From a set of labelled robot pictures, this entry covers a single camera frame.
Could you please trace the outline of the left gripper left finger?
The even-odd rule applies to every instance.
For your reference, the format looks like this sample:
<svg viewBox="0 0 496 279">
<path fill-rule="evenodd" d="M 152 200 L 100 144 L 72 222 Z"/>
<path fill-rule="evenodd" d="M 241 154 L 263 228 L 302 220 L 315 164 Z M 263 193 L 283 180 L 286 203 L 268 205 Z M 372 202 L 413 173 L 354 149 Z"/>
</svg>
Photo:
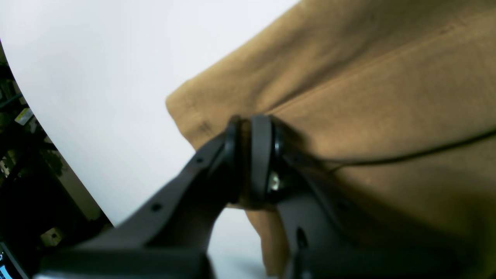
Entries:
<svg viewBox="0 0 496 279">
<path fill-rule="evenodd" d="M 119 226 L 44 258 L 36 279 L 214 279 L 206 254 L 216 219 L 239 191 L 241 118 L 200 148 L 179 175 Z"/>
</svg>

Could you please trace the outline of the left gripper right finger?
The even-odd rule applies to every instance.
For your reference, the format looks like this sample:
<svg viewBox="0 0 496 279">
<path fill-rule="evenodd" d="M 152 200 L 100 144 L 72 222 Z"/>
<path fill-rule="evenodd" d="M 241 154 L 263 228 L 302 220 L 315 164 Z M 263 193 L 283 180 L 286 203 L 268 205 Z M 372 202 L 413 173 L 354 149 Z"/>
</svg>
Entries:
<svg viewBox="0 0 496 279">
<path fill-rule="evenodd" d="M 266 115 L 250 119 L 249 202 L 274 208 L 290 258 L 286 279 L 455 279 L 449 251 L 415 244 L 370 245 L 358 233 L 379 224 L 298 147 L 287 126 Z"/>
</svg>

